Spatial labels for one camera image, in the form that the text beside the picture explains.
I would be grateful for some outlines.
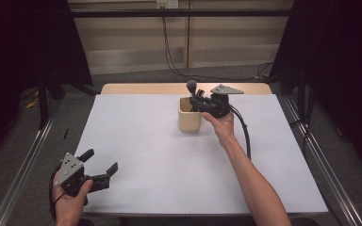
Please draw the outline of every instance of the wall outlet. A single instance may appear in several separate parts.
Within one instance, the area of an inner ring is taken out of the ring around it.
[[[178,0],[168,0],[167,8],[178,8]]]
[[[156,0],[157,8],[167,8],[167,0]]]

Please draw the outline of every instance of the table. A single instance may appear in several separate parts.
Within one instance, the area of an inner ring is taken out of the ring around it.
[[[198,84],[197,89],[207,95],[217,85]],[[268,85],[224,85],[257,94],[231,95],[230,103],[242,116],[249,115],[244,119],[250,132],[253,162],[274,186],[287,211],[327,212]],[[116,216],[249,214],[211,125],[203,123],[198,134],[178,130],[177,100],[186,95],[186,84],[104,86],[75,154],[96,148],[95,157],[86,163],[88,175],[102,173],[113,161],[119,162],[119,171],[112,176],[110,189],[89,195],[85,212]],[[244,136],[237,124],[236,136],[242,144]]]

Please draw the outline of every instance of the human arm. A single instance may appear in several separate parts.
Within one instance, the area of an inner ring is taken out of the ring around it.
[[[53,185],[53,199],[56,201],[57,226],[76,226],[81,219],[84,209],[84,200],[90,192],[93,180],[88,180],[81,186],[76,197],[64,194],[61,186]]]
[[[229,113],[221,119],[215,119],[203,112],[202,117],[213,125],[237,175],[243,197],[256,224],[290,225],[287,212],[277,193],[240,147],[234,135],[234,114]]]

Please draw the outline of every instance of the person's right hand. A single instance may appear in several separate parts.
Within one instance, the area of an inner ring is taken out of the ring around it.
[[[223,148],[226,149],[228,143],[235,141],[234,114],[232,112],[220,119],[214,118],[207,112],[202,112],[202,117],[213,125],[214,132]]]

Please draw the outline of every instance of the forearm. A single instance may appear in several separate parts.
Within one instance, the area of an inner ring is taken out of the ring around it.
[[[235,137],[223,147],[239,180],[243,196],[257,225],[290,225],[284,205],[270,183],[246,156]]]

